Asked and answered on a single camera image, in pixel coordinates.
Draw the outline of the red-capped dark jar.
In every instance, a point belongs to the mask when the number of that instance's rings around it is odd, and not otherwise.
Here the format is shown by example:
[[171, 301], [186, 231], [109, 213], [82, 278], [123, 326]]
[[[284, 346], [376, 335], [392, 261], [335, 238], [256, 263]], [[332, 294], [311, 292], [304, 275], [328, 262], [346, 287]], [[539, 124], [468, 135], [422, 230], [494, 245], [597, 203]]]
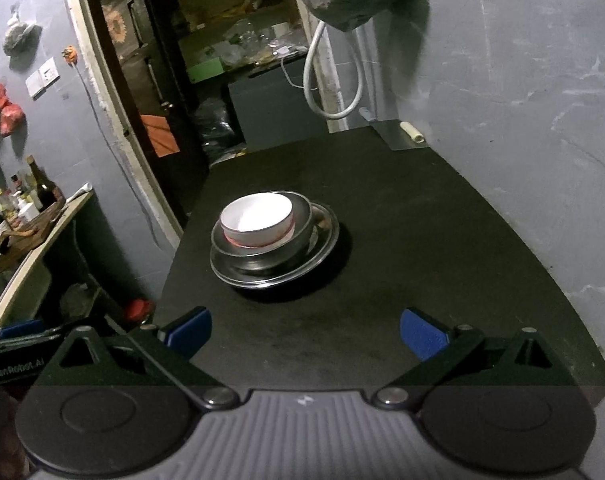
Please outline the red-capped dark jar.
[[151, 318], [155, 311], [155, 305], [150, 300], [135, 299], [127, 308], [126, 317], [128, 321], [144, 323]]

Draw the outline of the orange patterned panel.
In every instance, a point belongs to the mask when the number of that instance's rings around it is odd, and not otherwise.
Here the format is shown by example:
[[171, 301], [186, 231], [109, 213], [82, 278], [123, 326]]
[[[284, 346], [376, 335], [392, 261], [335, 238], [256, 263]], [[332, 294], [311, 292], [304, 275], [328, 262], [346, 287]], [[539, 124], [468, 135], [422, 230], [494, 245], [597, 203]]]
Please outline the orange patterned panel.
[[167, 118], [143, 114], [141, 120], [158, 157], [166, 157], [180, 152], [178, 142], [173, 136]]

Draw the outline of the steel plate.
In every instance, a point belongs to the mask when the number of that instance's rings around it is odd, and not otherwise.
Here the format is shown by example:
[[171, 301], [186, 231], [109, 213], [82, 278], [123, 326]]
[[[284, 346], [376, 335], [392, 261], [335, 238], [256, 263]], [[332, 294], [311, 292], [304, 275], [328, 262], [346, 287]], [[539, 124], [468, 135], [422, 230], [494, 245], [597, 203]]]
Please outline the steel plate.
[[312, 203], [307, 226], [296, 226], [287, 243], [262, 254], [234, 255], [222, 248], [217, 223], [211, 232], [210, 266], [217, 278], [244, 289], [265, 289], [302, 278], [323, 263], [337, 245], [339, 221], [328, 206]]

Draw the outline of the deep steel bowl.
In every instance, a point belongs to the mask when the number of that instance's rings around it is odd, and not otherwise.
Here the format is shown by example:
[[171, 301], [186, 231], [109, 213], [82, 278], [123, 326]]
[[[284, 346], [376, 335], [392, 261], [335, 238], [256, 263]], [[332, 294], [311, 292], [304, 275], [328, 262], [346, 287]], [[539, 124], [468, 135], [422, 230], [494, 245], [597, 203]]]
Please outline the deep steel bowl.
[[225, 256], [248, 260], [295, 255], [313, 230], [312, 204], [296, 192], [259, 192], [227, 204], [211, 231], [211, 244]]

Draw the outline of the dark grey cabinet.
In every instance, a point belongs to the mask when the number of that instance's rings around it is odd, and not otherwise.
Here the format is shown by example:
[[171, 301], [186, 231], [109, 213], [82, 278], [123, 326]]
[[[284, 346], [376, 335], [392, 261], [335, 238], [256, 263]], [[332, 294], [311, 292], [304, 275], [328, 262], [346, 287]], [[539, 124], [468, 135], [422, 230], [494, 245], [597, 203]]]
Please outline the dark grey cabinet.
[[310, 110], [302, 90], [304, 59], [297, 58], [235, 80], [229, 92], [250, 151], [327, 136], [328, 127]]

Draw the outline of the wooden side shelf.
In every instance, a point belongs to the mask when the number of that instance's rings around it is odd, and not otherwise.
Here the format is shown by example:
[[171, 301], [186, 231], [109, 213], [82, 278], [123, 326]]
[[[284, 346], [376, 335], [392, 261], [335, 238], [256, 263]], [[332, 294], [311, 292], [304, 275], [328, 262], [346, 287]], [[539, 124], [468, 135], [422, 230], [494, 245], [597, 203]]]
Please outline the wooden side shelf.
[[86, 182], [62, 206], [56, 204], [52, 220], [38, 229], [36, 236], [46, 233], [46, 237], [29, 249], [25, 257], [18, 258], [15, 272], [0, 293], [0, 328], [29, 320], [37, 313], [51, 284], [51, 273], [43, 263], [44, 256], [93, 194], [92, 184]]

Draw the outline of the wall switch plate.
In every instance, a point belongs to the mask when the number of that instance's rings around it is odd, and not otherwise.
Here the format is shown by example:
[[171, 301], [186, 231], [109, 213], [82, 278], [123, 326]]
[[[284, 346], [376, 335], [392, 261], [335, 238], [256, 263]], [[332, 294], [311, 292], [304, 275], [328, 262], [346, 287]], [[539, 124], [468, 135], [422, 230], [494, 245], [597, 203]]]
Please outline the wall switch plate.
[[25, 80], [26, 89], [31, 99], [35, 100], [55, 81], [60, 79], [54, 58], [49, 58]]

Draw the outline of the green box on shelf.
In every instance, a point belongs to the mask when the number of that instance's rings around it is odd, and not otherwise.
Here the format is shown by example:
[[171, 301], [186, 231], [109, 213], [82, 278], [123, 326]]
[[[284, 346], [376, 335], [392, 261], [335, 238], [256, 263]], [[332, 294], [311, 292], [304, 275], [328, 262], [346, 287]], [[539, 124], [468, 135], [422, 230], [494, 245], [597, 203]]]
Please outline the green box on shelf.
[[198, 84], [204, 80], [220, 76], [224, 73], [224, 66], [220, 58], [209, 58], [209, 60], [197, 63], [188, 69], [188, 78], [192, 84]]

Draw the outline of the cream rolled cloth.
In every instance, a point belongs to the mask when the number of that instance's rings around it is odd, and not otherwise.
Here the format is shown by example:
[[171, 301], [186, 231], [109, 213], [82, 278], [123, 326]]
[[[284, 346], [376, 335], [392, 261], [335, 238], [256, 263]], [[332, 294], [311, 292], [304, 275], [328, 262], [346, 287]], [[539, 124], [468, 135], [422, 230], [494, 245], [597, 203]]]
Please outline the cream rolled cloth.
[[400, 128], [409, 136], [415, 144], [423, 144], [426, 142], [424, 134], [421, 133], [410, 122], [400, 122]]

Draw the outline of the white ceramic bowl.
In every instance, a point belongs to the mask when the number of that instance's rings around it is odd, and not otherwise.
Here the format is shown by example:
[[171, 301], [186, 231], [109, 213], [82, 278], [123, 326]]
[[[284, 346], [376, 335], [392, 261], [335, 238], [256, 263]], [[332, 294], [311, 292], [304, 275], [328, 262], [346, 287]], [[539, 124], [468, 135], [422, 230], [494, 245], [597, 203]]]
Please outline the white ceramic bowl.
[[245, 195], [227, 204], [219, 221], [232, 244], [264, 247], [278, 242], [293, 229], [294, 204], [281, 193]]

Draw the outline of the small hanging grey bag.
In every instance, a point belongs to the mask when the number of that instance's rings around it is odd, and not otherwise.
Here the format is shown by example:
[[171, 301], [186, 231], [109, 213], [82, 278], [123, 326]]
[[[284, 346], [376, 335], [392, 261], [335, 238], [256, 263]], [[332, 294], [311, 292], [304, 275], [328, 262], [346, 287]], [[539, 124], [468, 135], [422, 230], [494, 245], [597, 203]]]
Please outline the small hanging grey bag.
[[11, 5], [11, 16], [6, 23], [3, 38], [3, 52], [10, 58], [27, 50], [30, 42], [40, 34], [41, 30], [41, 26], [37, 23], [25, 22], [20, 18], [19, 7], [18, 2]]

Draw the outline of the red hanging bags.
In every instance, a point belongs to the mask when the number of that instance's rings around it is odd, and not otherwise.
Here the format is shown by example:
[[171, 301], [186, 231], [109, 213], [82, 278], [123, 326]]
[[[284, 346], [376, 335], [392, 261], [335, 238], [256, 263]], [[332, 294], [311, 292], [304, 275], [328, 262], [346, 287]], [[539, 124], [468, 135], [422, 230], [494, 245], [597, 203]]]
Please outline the red hanging bags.
[[26, 114], [7, 94], [6, 87], [0, 82], [0, 135], [11, 136], [26, 122]]

